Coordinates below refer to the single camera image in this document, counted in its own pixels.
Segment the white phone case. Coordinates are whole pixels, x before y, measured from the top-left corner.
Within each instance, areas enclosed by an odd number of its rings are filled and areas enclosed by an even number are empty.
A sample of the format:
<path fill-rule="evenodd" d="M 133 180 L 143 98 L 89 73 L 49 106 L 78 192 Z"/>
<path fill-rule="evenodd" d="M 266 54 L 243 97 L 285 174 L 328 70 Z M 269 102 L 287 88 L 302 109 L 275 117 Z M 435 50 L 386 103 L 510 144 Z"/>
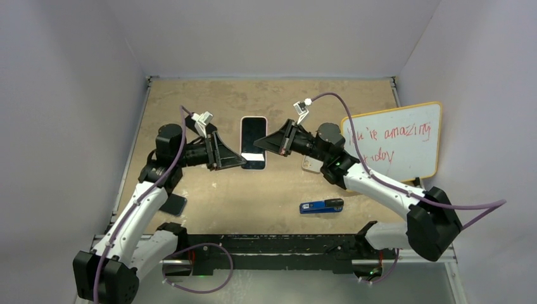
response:
<path fill-rule="evenodd" d="M 303 161 L 301 163 L 301 167 L 304 171 L 307 171 L 313 174 L 319 174 L 322 166 L 323 166 L 322 161 L 316 160 L 310 156 L 304 156 Z"/>

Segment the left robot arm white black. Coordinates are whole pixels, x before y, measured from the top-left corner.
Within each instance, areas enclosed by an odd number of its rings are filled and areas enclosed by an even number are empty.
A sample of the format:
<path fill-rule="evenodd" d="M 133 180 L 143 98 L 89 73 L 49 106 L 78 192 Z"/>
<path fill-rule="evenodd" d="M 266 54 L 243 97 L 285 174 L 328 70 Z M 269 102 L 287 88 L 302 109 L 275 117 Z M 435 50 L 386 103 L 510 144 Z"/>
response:
<path fill-rule="evenodd" d="M 147 157 L 138 183 L 123 212 L 103 238 L 73 259 L 79 298 L 94 303 L 132 303 L 145 275 L 166 257 L 193 258 L 187 230 L 164 223 L 143 245 L 139 242 L 157 211 L 176 202 L 174 188 L 184 167 L 205 165 L 208 170 L 239 167 L 246 160 L 222 141 L 217 132 L 187 143 L 180 125 L 160 127 L 156 148 Z"/>

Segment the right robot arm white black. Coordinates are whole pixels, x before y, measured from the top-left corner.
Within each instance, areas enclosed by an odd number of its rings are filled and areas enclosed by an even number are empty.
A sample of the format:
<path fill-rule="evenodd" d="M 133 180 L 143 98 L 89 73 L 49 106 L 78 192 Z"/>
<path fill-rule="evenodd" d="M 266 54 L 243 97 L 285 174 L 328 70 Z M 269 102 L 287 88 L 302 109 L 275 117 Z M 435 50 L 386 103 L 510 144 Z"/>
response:
<path fill-rule="evenodd" d="M 447 194 L 437 187 L 424 190 L 366 170 L 363 161 L 344 150 L 345 142 L 334 123 L 323 123 L 312 134 L 289 119 L 254 145 L 281 156 L 296 152 L 319 160 L 328 183 L 364 194 L 404 219 L 400 223 L 369 222 L 355 241 L 360 256 L 370 258 L 379 250 L 398 248 L 437 261 L 463 230 Z"/>

